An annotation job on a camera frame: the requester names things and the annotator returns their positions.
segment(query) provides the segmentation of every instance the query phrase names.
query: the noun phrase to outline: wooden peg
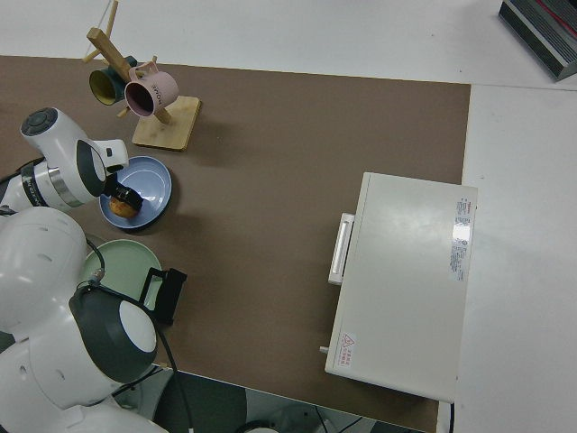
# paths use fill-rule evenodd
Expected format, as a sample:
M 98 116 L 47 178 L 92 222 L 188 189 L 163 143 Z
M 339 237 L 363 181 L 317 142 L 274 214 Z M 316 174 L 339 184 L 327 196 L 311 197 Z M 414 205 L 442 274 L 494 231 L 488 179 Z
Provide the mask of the wooden peg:
M 110 37 L 112 33 L 112 26 L 114 25 L 114 19 L 116 17 L 116 10 L 118 9 L 118 0 L 114 0 L 112 3 L 112 9 L 110 9 L 110 15 L 108 16 L 108 25 L 106 26 L 106 36 Z
M 88 63 L 90 62 L 94 57 L 96 57 L 98 54 L 100 54 L 99 50 L 94 50 L 92 51 L 90 54 L 88 54 L 84 59 L 82 59 L 82 61 L 84 63 Z
M 161 108 L 154 115 L 162 124 L 170 124 L 170 121 L 172 120 L 172 116 L 165 108 Z
M 116 117 L 124 117 L 128 114 L 128 112 L 130 111 L 130 107 L 126 107 L 123 111 L 121 111 L 120 113 L 118 113 L 116 115 Z

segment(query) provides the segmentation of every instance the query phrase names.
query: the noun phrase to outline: warning label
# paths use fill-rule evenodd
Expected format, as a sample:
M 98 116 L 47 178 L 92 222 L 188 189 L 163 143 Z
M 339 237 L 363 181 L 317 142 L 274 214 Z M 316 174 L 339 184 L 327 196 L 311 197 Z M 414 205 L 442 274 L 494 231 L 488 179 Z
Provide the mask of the warning label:
M 355 334 L 351 334 L 350 332 L 341 333 L 339 350 L 337 351 L 337 366 L 351 368 L 356 339 Z
M 464 281 L 467 272 L 467 250 L 471 243 L 471 206 L 467 198 L 457 202 L 453 224 L 453 246 L 449 261 L 451 280 Z

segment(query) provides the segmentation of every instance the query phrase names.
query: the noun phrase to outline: dark green mug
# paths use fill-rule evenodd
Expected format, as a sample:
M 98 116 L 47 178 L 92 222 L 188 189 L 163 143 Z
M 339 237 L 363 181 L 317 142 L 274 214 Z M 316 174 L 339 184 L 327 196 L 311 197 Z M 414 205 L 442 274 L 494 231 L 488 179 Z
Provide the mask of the dark green mug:
M 138 62 L 133 56 L 125 58 L 131 67 L 135 67 Z M 88 78 L 92 94 L 105 106 L 122 101 L 124 99 L 124 88 L 126 83 L 110 66 L 106 69 L 92 71 Z

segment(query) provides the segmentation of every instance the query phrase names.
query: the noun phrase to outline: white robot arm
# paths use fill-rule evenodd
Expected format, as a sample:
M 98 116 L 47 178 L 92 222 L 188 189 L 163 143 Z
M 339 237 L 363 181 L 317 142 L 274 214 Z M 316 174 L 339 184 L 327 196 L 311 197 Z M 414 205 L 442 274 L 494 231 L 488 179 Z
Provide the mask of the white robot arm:
M 77 289 L 80 226 L 49 207 L 0 216 L 0 425 L 9 433 L 161 433 L 110 397 L 141 377 L 156 334 L 137 306 Z
M 43 158 L 0 180 L 0 205 L 14 211 L 45 206 L 67 212 L 105 193 L 140 209 L 140 196 L 115 181 L 114 174 L 128 166 L 122 140 L 90 140 L 57 108 L 29 115 L 21 133 Z

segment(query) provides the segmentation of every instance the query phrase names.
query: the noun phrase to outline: brown tabletop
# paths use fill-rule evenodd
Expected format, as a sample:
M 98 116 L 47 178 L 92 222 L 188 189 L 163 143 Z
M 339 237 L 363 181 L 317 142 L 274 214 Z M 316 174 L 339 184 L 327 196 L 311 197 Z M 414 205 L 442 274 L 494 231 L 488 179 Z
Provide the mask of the brown tabletop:
M 167 330 L 180 369 L 435 431 L 436 401 L 325 373 L 319 346 L 339 294 L 327 282 L 338 223 L 356 209 L 362 174 L 460 183 L 470 87 L 166 66 L 181 95 L 203 103 L 188 149 L 170 152 L 131 144 L 138 119 L 92 97 L 96 68 L 0 57 L 0 174 L 38 156 L 19 127 L 44 106 L 167 165 L 170 203 L 141 232 L 110 226 L 96 201 L 70 214 L 88 234 L 141 242 L 188 275 Z

